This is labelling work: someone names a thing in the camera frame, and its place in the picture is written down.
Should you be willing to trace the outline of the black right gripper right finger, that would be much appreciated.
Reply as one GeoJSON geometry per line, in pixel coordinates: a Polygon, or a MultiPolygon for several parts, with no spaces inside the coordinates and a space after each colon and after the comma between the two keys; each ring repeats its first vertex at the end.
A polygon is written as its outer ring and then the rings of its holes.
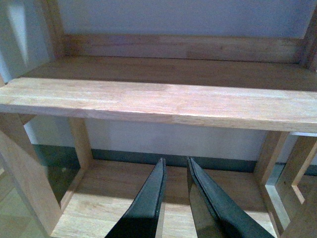
{"type": "Polygon", "coordinates": [[[187,159],[190,207],[199,238],[271,238],[195,162],[187,159]]]}

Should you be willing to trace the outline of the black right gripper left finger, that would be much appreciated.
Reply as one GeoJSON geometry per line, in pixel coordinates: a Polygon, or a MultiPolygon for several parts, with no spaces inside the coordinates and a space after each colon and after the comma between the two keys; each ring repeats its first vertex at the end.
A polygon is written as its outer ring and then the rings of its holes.
{"type": "Polygon", "coordinates": [[[107,238],[161,238],[165,210],[167,169],[159,159],[132,204],[107,238]]]}

